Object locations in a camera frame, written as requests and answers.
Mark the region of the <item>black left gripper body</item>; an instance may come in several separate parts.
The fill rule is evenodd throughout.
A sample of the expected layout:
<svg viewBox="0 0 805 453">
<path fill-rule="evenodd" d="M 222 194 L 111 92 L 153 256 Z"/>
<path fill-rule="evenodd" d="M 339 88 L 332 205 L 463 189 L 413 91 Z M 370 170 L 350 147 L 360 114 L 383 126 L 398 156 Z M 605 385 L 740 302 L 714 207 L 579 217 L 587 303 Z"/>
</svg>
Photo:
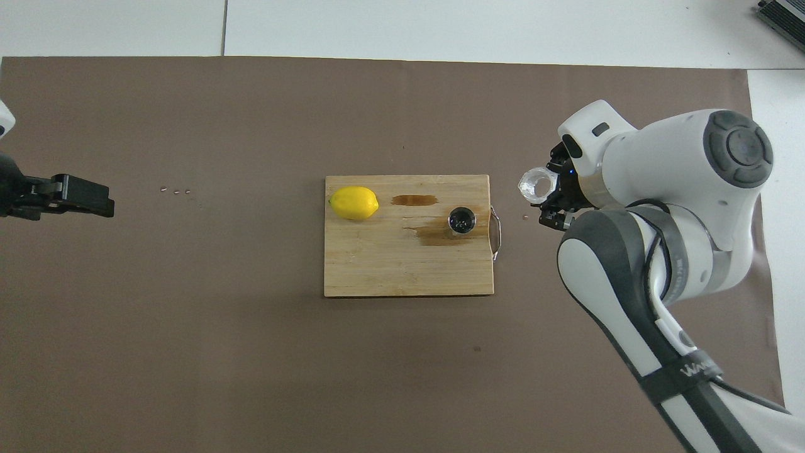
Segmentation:
<svg viewBox="0 0 805 453">
<path fill-rule="evenodd" d="M 1 217 L 8 217 L 14 202 L 28 193 L 31 184 L 11 157 L 1 153 Z"/>
</svg>

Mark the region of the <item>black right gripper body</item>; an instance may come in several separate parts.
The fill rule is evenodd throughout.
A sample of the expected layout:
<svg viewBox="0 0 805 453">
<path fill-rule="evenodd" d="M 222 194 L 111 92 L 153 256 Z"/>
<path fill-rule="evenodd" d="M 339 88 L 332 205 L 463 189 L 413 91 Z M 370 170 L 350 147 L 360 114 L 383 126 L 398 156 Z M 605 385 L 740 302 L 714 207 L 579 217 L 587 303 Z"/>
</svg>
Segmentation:
<svg viewBox="0 0 805 453">
<path fill-rule="evenodd" d="M 555 175 L 555 189 L 547 196 L 546 203 L 555 204 L 563 209 L 575 208 L 575 211 L 594 207 L 580 188 L 579 176 L 569 152 L 567 152 L 567 174 L 560 176 L 555 173 Z"/>
</svg>

